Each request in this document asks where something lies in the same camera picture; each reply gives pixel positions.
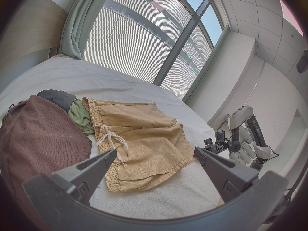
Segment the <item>white drawstring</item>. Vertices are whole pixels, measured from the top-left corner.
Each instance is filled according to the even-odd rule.
[[[102,141],[104,141],[106,138],[108,138],[108,141],[109,141],[109,143],[111,144],[111,147],[112,147],[111,149],[115,149],[115,145],[113,144],[112,139],[111,139],[111,137],[114,137],[117,141],[119,141],[121,144],[123,144],[123,145],[125,146],[125,148],[126,148],[126,154],[127,154],[127,156],[128,156],[128,145],[127,145],[126,141],[125,141],[121,136],[115,134],[114,132],[110,132],[110,131],[108,130],[108,127],[107,127],[106,125],[101,125],[101,127],[104,127],[107,133],[104,134],[104,136],[101,137],[101,138],[97,141],[96,145],[98,146],[100,143],[102,143]],[[117,151],[117,157],[118,157],[118,159],[120,160],[120,162],[123,164],[123,166],[125,167],[125,164],[124,164],[123,161],[122,161],[122,157],[121,157],[121,155],[118,153],[118,151]]]

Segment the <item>white sheet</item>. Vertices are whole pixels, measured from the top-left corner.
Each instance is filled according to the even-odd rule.
[[[178,118],[193,147],[204,147],[205,139],[214,139],[213,129],[172,92],[118,71],[63,55],[31,68],[0,94],[1,118],[12,103],[16,105],[45,89],[64,90],[80,99],[88,96],[126,103],[155,102],[163,113]],[[98,153],[95,137],[90,136],[90,139],[93,142],[92,153]],[[105,179],[100,186],[93,196],[94,207],[131,218],[190,216],[217,207],[220,199],[198,161],[149,191],[109,193]]]

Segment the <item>pile of clothes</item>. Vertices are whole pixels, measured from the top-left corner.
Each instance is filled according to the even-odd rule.
[[[105,175],[110,192],[149,190],[194,161],[182,124],[155,103],[79,100],[65,91],[41,91],[11,105],[0,128],[2,177],[31,219],[40,221],[29,211],[33,207],[21,184],[88,159],[87,136],[93,134],[101,153],[117,149]]]

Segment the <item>ceiling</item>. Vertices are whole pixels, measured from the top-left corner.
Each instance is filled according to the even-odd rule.
[[[308,71],[296,64],[308,44],[282,17],[279,0],[221,0],[233,32],[256,39],[255,54],[282,72],[308,104]]]

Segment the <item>blue sky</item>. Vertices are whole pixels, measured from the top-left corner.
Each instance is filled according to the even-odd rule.
[[[192,6],[194,10],[198,9],[202,1],[203,0],[187,0],[187,2],[190,3],[190,5]],[[206,30],[208,31],[208,34],[210,35],[213,45],[215,45],[221,34],[221,27],[219,25],[219,22],[217,20],[216,14],[212,6],[208,7],[203,17],[201,18],[201,21],[204,27],[206,28]]]

